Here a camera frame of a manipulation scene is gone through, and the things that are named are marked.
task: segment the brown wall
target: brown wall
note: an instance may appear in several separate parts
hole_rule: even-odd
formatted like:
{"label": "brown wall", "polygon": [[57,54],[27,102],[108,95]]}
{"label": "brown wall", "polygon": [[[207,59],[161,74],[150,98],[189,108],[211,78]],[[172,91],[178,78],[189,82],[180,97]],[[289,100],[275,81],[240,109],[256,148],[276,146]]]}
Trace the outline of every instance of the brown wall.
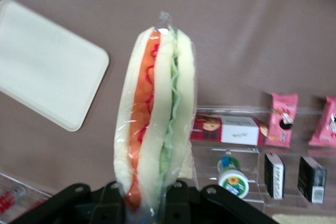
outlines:
{"label": "brown wall", "polygon": [[82,128],[67,132],[0,93],[0,172],[57,191],[112,179],[111,148],[129,56],[159,12],[197,51],[198,105],[268,108],[297,92],[301,108],[336,95],[335,0],[17,0],[104,48],[110,66]]}

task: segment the red box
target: red box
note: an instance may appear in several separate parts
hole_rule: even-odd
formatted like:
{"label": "red box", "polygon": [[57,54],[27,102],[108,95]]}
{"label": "red box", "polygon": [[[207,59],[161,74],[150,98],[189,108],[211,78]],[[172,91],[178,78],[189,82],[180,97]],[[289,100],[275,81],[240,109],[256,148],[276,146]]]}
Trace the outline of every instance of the red box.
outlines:
{"label": "red box", "polygon": [[[257,117],[251,116],[251,118],[259,128],[257,143],[259,146],[262,146],[265,144],[267,137],[267,126]],[[225,140],[222,139],[222,130],[223,124],[221,115],[196,114],[191,139],[225,143]]]}

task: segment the cartoon face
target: cartoon face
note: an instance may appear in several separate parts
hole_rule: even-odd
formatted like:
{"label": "cartoon face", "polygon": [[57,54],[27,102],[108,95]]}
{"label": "cartoon face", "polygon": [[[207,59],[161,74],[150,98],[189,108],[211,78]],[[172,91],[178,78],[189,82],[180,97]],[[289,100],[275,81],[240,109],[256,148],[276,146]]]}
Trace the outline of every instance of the cartoon face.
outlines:
{"label": "cartoon face", "polygon": [[203,129],[207,131],[215,131],[219,129],[221,126],[220,124],[220,121],[216,118],[207,118],[207,120],[203,122]]}
{"label": "cartoon face", "polygon": [[282,114],[282,120],[280,121],[280,127],[283,129],[283,130],[289,130],[292,128],[293,126],[293,118],[291,118],[289,116],[289,114],[287,113],[283,113]]}

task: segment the plastic wrap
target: plastic wrap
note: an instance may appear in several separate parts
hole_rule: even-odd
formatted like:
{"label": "plastic wrap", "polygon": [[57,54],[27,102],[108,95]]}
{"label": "plastic wrap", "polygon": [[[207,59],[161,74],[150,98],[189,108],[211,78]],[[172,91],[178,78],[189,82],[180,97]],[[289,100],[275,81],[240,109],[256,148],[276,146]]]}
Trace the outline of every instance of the plastic wrap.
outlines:
{"label": "plastic wrap", "polygon": [[298,95],[273,93],[272,111],[269,119],[267,145],[290,147],[292,126],[298,105]]}
{"label": "plastic wrap", "polygon": [[323,114],[309,145],[336,148],[336,97],[327,96]]}
{"label": "plastic wrap", "polygon": [[167,188],[194,174],[194,48],[171,21],[162,12],[159,23],[138,36],[120,100],[113,164],[128,223],[158,222]]}

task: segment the red item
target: red item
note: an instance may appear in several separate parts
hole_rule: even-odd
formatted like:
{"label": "red item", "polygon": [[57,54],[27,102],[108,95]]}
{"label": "red item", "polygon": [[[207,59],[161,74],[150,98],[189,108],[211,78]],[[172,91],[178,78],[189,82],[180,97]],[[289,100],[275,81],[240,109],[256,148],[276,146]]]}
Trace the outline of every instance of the red item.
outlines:
{"label": "red item", "polygon": [[2,215],[12,205],[16,204],[25,195],[26,190],[23,186],[18,186],[4,192],[0,196],[0,215]]}
{"label": "red item", "polygon": [[309,145],[336,148],[336,97],[327,96],[323,114]]}
{"label": "red item", "polygon": [[251,116],[251,118],[259,127],[258,146],[264,146],[268,134],[268,127],[259,118],[255,116]]}
{"label": "red item", "polygon": [[35,207],[41,205],[41,204],[42,204],[43,202],[45,202],[46,200],[47,200],[47,198],[42,198],[42,199],[38,200],[37,202],[35,202],[34,204],[32,204],[32,206],[29,207],[29,208],[27,209],[27,211],[25,211],[25,213],[27,213],[27,212],[33,210]]}
{"label": "red item", "polygon": [[292,126],[298,107],[298,95],[278,95],[272,93],[273,103],[269,118],[267,145],[290,147]]}
{"label": "red item", "polygon": [[220,142],[222,137],[222,119],[220,116],[197,114],[191,133],[192,140]]}

